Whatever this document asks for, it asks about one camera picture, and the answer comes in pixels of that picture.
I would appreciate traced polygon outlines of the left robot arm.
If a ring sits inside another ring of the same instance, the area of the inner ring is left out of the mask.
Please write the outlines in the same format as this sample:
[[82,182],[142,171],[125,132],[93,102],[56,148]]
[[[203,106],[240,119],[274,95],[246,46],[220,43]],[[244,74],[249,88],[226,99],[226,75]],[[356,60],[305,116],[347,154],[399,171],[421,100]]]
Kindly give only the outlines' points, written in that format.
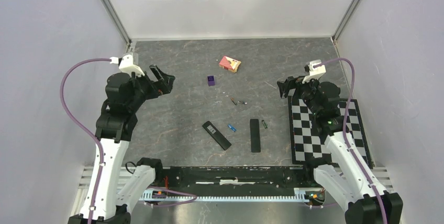
[[137,110],[145,101],[169,94],[175,81],[175,76],[156,65],[151,65],[150,70],[155,81],[137,66],[107,79],[107,98],[92,135],[96,143],[92,179],[80,213],[71,216],[69,223],[130,223],[131,213],[146,188],[164,181],[161,160],[141,158],[130,179],[118,189],[123,158],[138,122]]

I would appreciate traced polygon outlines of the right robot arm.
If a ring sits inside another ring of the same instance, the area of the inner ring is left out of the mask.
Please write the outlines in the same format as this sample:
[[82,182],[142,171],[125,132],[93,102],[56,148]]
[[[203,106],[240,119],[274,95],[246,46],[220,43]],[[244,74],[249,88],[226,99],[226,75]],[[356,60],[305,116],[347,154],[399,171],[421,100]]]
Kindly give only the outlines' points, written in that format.
[[282,98],[293,91],[292,100],[307,106],[314,128],[343,173],[340,176],[324,158],[311,158],[302,172],[304,183],[326,189],[343,210],[346,223],[400,223],[403,201],[380,183],[360,155],[347,129],[347,114],[339,108],[340,88],[316,79],[304,83],[303,76],[290,76],[277,86]]

